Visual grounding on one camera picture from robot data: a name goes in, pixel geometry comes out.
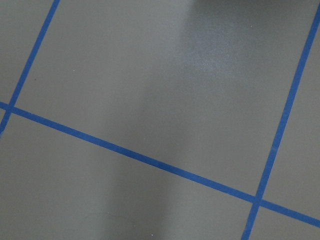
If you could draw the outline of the brown paper table cover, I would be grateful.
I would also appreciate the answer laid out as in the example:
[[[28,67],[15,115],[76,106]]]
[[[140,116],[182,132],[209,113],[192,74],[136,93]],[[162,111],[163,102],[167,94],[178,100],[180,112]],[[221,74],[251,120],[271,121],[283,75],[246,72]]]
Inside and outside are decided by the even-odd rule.
[[[254,196],[317,0],[62,0],[16,107]],[[12,114],[3,240],[239,240],[251,203]]]

